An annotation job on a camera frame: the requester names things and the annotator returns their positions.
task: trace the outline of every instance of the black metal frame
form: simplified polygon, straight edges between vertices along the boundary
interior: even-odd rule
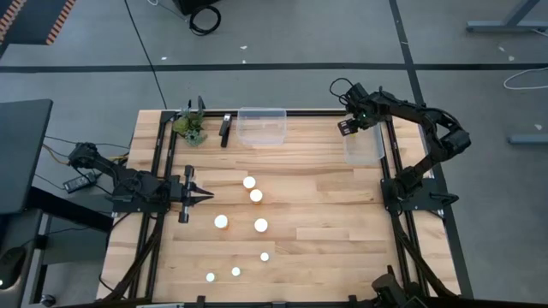
[[[153,172],[155,169],[156,169],[156,172],[158,172],[160,154],[162,152],[162,144],[163,144],[164,134],[165,134],[165,126],[166,126],[165,124],[167,123],[167,121],[173,118],[175,113],[176,112],[173,110],[165,110],[165,111],[162,111],[162,115],[160,116],[160,126],[158,128],[157,143],[156,143],[154,158],[152,162]],[[222,117],[225,114],[231,114],[232,116],[237,116],[237,110],[205,110],[205,117]],[[287,116],[345,116],[345,115],[346,115],[345,110],[287,110]],[[389,134],[390,147],[394,157],[396,172],[399,172],[399,170],[402,169],[402,161],[400,158],[400,153],[397,145],[396,132],[394,130],[393,122],[392,121],[386,122],[386,127]],[[168,157],[167,157],[167,162],[165,166],[164,177],[169,177],[171,175],[175,145],[176,145],[176,133],[172,133],[170,137],[170,142],[169,142]],[[386,156],[384,156],[381,159],[381,167],[383,170],[384,179],[385,180],[389,179],[390,168],[389,168],[388,159],[386,158]],[[447,192],[447,187],[446,187],[443,173],[441,171],[441,166],[437,165],[436,168],[433,169],[433,173],[434,173],[434,180],[438,184],[438,190],[440,192]],[[411,239],[412,243],[414,244],[414,247],[420,252],[419,240],[418,240],[418,235],[416,233],[416,227],[414,225],[413,214],[410,211],[404,211],[404,213],[406,214],[405,218],[406,218],[406,223],[408,225],[408,236]],[[399,217],[391,218],[392,227],[395,230],[396,230],[396,223],[400,223],[399,221],[396,221],[396,219],[399,219]],[[468,292],[467,286],[470,286],[470,281],[468,278],[466,264],[464,263],[461,244],[458,241],[459,237],[456,230],[455,218],[452,214],[452,209],[450,206],[446,207],[444,210],[443,222],[444,222],[445,230],[447,233],[448,242],[450,243],[451,254],[453,256],[453,262],[455,264],[456,275],[459,281],[459,285],[462,289],[462,293],[465,294]],[[144,241],[146,239],[146,234],[148,231],[148,223],[149,223],[149,217],[145,216],[140,226],[140,235],[144,234],[145,236],[142,238],[143,243],[138,243],[138,247],[144,245]],[[161,238],[163,225],[164,225],[164,215],[159,214],[157,217],[156,223],[160,224],[160,238]],[[396,236],[395,236],[395,244],[396,244],[396,251],[398,255],[400,271],[402,274],[403,285],[404,285],[404,288],[407,289],[409,288],[409,284],[411,281],[409,277],[409,268],[408,268],[406,250],[403,248],[402,244],[398,241]],[[146,295],[145,295],[145,298],[141,298],[143,300],[152,301],[154,284],[156,281],[156,272],[158,267],[159,249],[160,249],[160,241],[158,241],[158,243],[152,250],[152,255],[150,258],[151,261],[150,261],[149,273],[146,281]],[[416,270],[417,270],[417,276],[419,278],[420,291],[427,296],[428,285],[426,284],[426,279],[418,268]],[[135,299],[138,283],[139,283],[139,276],[137,275],[134,278],[134,283],[133,283],[134,285],[133,288],[135,291],[134,293],[131,293],[129,295],[130,299]],[[284,307],[348,307],[348,302],[311,302],[311,303],[300,302],[300,303],[280,303],[280,304],[283,304]],[[198,302],[185,303],[184,305],[186,307],[201,307],[203,306],[203,303],[198,303]],[[265,307],[273,306],[272,303],[208,303],[207,304],[208,307],[261,307],[262,305]]]

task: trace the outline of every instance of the wooden table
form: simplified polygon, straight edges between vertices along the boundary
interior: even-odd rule
[[[129,167],[151,169],[160,112],[139,113]],[[153,302],[195,302],[198,295],[205,295],[208,302],[346,301],[350,294],[369,299],[375,296],[371,283],[386,272],[386,265],[394,266],[400,279],[390,216],[379,186],[380,163],[344,162],[337,129],[341,118],[290,116],[281,146],[240,144],[235,119],[229,145],[221,148],[220,117],[206,119],[209,138],[198,148],[177,137],[172,174],[182,175],[184,165],[192,164],[196,183],[214,192],[215,198],[192,208],[189,224],[177,222],[181,205],[172,205],[164,224]],[[394,123],[403,166],[417,163],[425,155],[417,126],[400,119]],[[159,175],[169,136],[170,126]],[[241,184],[247,175],[256,178],[265,195],[261,205],[251,204]],[[219,214],[229,218],[228,230],[214,227]],[[263,234],[253,228],[261,217],[269,223]],[[414,217],[424,259],[450,290],[459,293],[442,221],[427,212],[416,211]],[[141,218],[134,213],[112,232],[103,269],[103,279],[112,287],[134,260]],[[268,252],[270,261],[262,262],[261,252]],[[408,260],[411,276],[416,277]],[[146,266],[138,296],[144,294]],[[239,277],[231,275],[235,266],[241,269]],[[209,272],[217,276],[213,283],[206,282]],[[99,286],[98,297],[107,293]]]

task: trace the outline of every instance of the plastic container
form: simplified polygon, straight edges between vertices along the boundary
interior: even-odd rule
[[[244,145],[282,145],[287,113],[281,108],[240,108],[236,132]]]
[[[344,160],[352,165],[373,165],[384,157],[380,124],[344,137]]]

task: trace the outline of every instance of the wood plank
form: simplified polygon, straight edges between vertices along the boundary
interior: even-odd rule
[[[130,167],[150,170],[159,115],[158,110],[139,113]],[[221,148],[219,119],[205,121],[208,138],[197,148],[178,137],[172,173],[182,175],[184,166],[192,164],[196,183],[215,198],[190,209],[189,224],[178,223],[181,204],[172,204],[153,300],[194,302],[205,295],[210,302],[346,301],[350,294],[374,297],[371,282],[389,264],[400,279],[390,217],[379,189],[380,163],[346,164],[336,125],[340,119],[290,117],[280,146],[243,145],[233,132],[228,147]],[[404,166],[418,162],[425,154],[417,126],[400,119],[394,124]],[[169,135],[166,132],[164,149]],[[390,147],[386,150],[394,175]],[[160,174],[165,161],[163,153]],[[242,187],[248,175],[264,193],[261,205],[251,204]],[[226,230],[213,225],[220,214],[229,218]],[[253,228],[260,217],[269,222],[262,234]],[[103,278],[112,287],[133,262],[140,219],[140,214],[132,214],[110,237]],[[416,213],[415,222],[425,260],[458,292],[442,222],[428,213]],[[261,252],[270,254],[268,262],[260,260]],[[147,266],[139,295],[144,294]],[[235,266],[241,268],[238,277],[230,274]],[[209,272],[217,276],[213,283],[206,283]],[[100,287],[98,297],[107,293]]]

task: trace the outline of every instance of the desk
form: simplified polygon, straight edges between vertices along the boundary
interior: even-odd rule
[[[150,170],[161,111],[141,111],[134,131],[128,166]],[[197,148],[177,137],[173,175],[184,166],[196,169],[196,183],[215,198],[190,210],[189,224],[177,222],[179,204],[165,217],[153,302],[346,301],[350,294],[370,299],[374,279],[392,264],[399,277],[390,216],[384,210],[380,163],[350,166],[344,162],[342,116],[288,116],[281,146],[240,144],[235,127],[227,148],[221,148],[221,116],[206,118],[208,139]],[[424,155],[420,132],[411,122],[394,120],[402,162],[415,164]],[[170,124],[159,167],[163,175]],[[391,173],[394,165],[387,151]],[[253,205],[241,182],[247,175],[264,193]],[[229,229],[215,229],[216,215],[229,218]],[[265,218],[264,234],[253,229]],[[414,213],[425,260],[453,292],[459,293],[455,268],[442,221],[427,212]],[[142,214],[134,213],[111,233],[103,279],[114,287],[134,260]],[[271,259],[263,263],[261,252]],[[241,275],[233,277],[233,267]],[[414,266],[409,266],[414,277]],[[213,272],[217,280],[206,282]],[[138,297],[144,295],[141,271]],[[99,287],[98,298],[109,291]]]

